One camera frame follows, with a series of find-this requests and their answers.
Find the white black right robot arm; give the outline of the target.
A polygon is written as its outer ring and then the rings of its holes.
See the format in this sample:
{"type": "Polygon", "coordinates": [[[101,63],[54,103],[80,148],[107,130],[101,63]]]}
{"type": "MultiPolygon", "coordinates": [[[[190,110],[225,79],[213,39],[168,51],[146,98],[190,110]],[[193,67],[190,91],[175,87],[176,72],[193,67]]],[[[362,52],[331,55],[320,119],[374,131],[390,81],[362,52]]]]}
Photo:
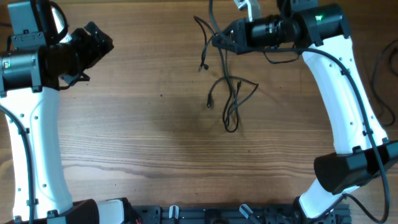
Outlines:
{"type": "Polygon", "coordinates": [[[236,54],[294,52],[303,58],[320,90],[330,120],[334,152],[314,161],[315,181],[295,199],[291,221],[315,223],[376,178],[390,207],[386,172],[397,162],[369,104],[354,55],[348,20],[337,4],[279,1],[278,15],[262,17],[257,1],[237,1],[248,17],[218,30],[213,46],[236,54]]]}

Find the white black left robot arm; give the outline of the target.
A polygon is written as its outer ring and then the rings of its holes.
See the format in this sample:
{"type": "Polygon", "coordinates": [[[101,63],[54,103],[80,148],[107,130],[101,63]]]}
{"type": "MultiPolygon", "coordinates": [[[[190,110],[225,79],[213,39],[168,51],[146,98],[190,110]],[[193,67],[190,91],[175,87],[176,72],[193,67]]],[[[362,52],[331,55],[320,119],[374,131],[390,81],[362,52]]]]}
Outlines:
{"type": "Polygon", "coordinates": [[[126,223],[121,199],[74,202],[58,140],[60,82],[70,88],[113,50],[95,23],[69,32],[53,1],[8,5],[13,34],[1,54],[1,111],[11,138],[16,193],[13,223],[126,223]]]}

